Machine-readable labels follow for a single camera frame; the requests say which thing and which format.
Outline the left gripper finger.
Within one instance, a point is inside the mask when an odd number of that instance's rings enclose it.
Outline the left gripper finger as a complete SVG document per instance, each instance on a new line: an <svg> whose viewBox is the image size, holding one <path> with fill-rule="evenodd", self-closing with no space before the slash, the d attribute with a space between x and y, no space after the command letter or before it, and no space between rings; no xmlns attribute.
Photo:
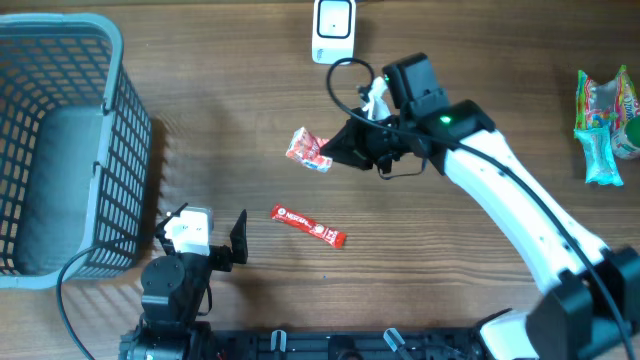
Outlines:
<svg viewBox="0 0 640 360"><path fill-rule="evenodd" d="M243 210L230 232L232 262L246 264L248 260L247 245L247 211Z"/></svg>
<svg viewBox="0 0 640 360"><path fill-rule="evenodd" d="M166 217L160 221L154 230L154 236L156 238L161 238L164 237L166 234L166 231L164 230L165 226L167 225L167 223L172 220L174 217L177 217L180 215L181 211L186 208L188 206L188 203L185 202L183 203L180 207L178 207L176 210L169 212Z"/></svg>

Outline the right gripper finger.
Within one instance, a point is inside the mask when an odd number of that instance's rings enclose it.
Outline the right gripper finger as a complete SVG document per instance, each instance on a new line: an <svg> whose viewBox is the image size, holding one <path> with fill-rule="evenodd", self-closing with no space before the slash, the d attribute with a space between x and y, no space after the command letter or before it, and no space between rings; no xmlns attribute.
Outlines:
<svg viewBox="0 0 640 360"><path fill-rule="evenodd" d="M373 163L366 156L359 154L352 148L341 144L326 143L320 149L322 156L331 158L334 162L359 170L371 170Z"/></svg>
<svg viewBox="0 0 640 360"><path fill-rule="evenodd" d="M357 121L349 119L345 125L324 144L325 150L354 150L356 147L355 132L357 130Z"/></svg>

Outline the small red candy box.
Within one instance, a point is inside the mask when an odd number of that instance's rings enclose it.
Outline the small red candy box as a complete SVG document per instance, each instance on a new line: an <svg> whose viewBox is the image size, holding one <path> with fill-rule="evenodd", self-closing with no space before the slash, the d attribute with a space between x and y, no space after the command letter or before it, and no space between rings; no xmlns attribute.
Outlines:
<svg viewBox="0 0 640 360"><path fill-rule="evenodd" d="M301 127L294 132L286 156L306 168L326 173L333 160L321 155L320 150L328 142L328 139L316 137L305 127Z"/></svg>

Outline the red stick sachet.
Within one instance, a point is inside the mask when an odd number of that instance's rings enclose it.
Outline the red stick sachet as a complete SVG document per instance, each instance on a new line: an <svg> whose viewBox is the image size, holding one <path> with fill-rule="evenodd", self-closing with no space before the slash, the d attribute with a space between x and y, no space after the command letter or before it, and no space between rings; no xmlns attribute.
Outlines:
<svg viewBox="0 0 640 360"><path fill-rule="evenodd" d="M274 206L271 211L271 218L321 239L336 249L340 249L347 239L346 233L323 225L312 218L292 211L281 204L276 204Z"/></svg>

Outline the light blue tissue pack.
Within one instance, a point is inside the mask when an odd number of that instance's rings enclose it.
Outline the light blue tissue pack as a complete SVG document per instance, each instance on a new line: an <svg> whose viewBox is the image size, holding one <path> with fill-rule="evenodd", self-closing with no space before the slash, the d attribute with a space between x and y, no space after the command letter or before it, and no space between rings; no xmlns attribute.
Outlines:
<svg viewBox="0 0 640 360"><path fill-rule="evenodd" d="M586 162L586 183L624 185L612 152L608 128L575 129L574 137L583 147Z"/></svg>

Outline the green Haribo gummy bag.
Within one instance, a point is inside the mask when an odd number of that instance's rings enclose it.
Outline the green Haribo gummy bag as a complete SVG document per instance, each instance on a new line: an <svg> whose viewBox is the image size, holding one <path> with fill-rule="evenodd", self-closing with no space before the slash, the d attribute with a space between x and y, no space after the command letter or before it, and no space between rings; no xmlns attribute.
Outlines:
<svg viewBox="0 0 640 360"><path fill-rule="evenodd" d="M597 83L583 70L578 71L576 130L609 128L616 131L638 116L638 96L625 65L605 84Z"/></svg>

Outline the green lid jar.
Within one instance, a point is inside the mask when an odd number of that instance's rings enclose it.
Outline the green lid jar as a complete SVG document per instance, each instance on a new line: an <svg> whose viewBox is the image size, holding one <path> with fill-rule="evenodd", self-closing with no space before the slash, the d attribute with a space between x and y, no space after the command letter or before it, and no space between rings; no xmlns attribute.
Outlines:
<svg viewBox="0 0 640 360"><path fill-rule="evenodd" d="M613 154L624 160L639 157L639 117L635 117L615 130L611 136Z"/></svg>

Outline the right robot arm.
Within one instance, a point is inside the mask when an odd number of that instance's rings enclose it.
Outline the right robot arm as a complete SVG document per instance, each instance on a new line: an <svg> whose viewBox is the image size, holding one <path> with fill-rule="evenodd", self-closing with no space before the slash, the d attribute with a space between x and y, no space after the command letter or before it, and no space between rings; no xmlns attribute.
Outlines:
<svg viewBox="0 0 640 360"><path fill-rule="evenodd" d="M612 250L576 222L519 162L473 101L451 103L432 64L416 53L359 88L361 104L321 148L324 156L388 178L413 154L471 196L527 265L541 300L480 323L488 359L592 359L639 331L639 256Z"/></svg>

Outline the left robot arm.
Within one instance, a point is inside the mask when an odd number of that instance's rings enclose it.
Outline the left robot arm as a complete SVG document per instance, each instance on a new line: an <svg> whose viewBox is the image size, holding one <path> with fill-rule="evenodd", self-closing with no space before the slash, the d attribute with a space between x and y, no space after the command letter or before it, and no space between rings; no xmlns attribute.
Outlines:
<svg viewBox="0 0 640 360"><path fill-rule="evenodd" d="M122 360L225 359L211 325L197 318L203 302L213 305L214 271L230 272L248 260L247 212L230 232L229 246L209 243L210 208L181 205L156 225L154 237L165 254L147 264L141 275L143 313L134 330L123 335Z"/></svg>

